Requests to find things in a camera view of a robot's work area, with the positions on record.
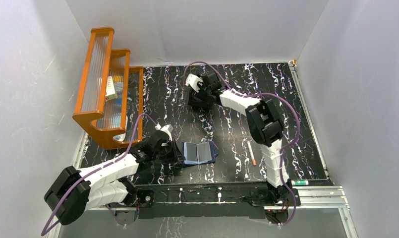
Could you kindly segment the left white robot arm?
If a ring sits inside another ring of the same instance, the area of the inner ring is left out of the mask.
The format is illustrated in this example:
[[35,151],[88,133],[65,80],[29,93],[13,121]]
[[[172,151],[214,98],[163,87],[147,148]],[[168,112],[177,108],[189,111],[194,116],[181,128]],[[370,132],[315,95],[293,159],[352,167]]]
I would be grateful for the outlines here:
[[82,169],[66,167],[44,195],[44,201],[62,225],[73,223],[95,207],[141,203],[142,196],[128,177],[149,169],[153,161],[176,163],[183,156],[171,131],[172,126],[165,125],[113,160]]

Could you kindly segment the blue leather card holder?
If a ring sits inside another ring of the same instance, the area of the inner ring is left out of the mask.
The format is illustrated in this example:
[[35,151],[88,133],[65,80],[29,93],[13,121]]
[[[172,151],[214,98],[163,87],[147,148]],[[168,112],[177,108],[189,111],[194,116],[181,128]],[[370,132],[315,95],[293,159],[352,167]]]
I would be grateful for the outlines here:
[[211,141],[202,143],[183,142],[182,152],[185,157],[183,161],[184,165],[214,163],[219,155],[218,149]]

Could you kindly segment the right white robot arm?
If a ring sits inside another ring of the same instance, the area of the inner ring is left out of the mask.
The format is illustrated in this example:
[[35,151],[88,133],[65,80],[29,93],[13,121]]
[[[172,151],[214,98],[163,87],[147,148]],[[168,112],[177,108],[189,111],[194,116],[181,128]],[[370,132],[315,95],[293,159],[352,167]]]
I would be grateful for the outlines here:
[[195,105],[202,107],[216,103],[246,116],[252,139],[259,144],[265,161],[269,201],[282,205],[288,198],[286,182],[289,176],[281,160],[284,126],[273,100],[228,89],[215,72],[189,74],[185,84],[190,87],[189,96]]

